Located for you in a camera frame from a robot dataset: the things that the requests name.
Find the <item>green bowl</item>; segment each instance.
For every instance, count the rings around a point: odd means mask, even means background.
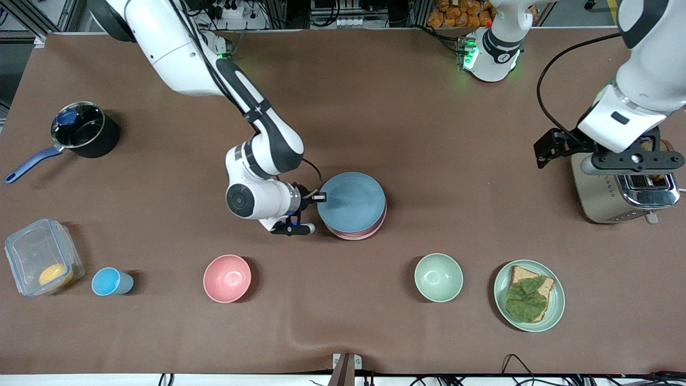
[[[462,290],[462,269],[458,262],[443,253],[432,253],[419,260],[414,269],[414,283],[432,302],[450,302]]]

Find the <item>plastic food container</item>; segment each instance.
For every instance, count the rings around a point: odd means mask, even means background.
[[[42,218],[5,240],[16,289],[25,296],[54,291],[84,274],[66,228]]]

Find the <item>pink bowl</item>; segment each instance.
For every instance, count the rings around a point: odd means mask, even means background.
[[[210,299],[219,303],[231,303],[246,293],[251,278],[250,267],[243,258],[224,255],[207,266],[202,285]]]

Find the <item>bread slice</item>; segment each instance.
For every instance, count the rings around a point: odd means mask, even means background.
[[[522,268],[518,265],[515,265],[512,268],[512,281],[510,282],[510,285],[513,285],[514,283],[517,283],[521,280],[524,279],[532,279],[534,277],[539,276],[539,273],[531,272],[526,268]],[[555,279],[552,279],[550,277],[546,277],[545,281],[539,288],[539,293],[545,297],[545,300],[547,300],[548,306],[550,305],[550,291],[553,289],[553,284],[555,284]],[[545,311],[548,310],[548,306],[545,307],[545,310],[541,312],[541,314],[532,321],[532,323],[537,323],[543,320],[543,315],[545,315]]]

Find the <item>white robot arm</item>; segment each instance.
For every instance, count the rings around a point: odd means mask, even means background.
[[[549,0],[491,0],[498,9],[490,27],[479,27],[467,38],[474,39],[471,54],[462,68],[486,82],[503,80],[515,67],[519,48],[534,23],[529,7]]]
[[[618,19],[631,57],[577,128],[551,129],[534,145],[539,167],[578,152],[585,174],[667,174],[684,164],[661,151],[657,125],[686,104],[686,1],[624,0]],[[652,149],[641,146],[652,143]]]
[[[259,220],[275,234],[314,232],[314,225],[299,223],[313,192],[275,179],[300,165],[302,140],[234,62],[208,47],[183,0],[88,0],[88,7],[110,35],[137,41],[171,89],[226,96],[253,126],[255,136],[226,154],[226,204],[236,216]]]

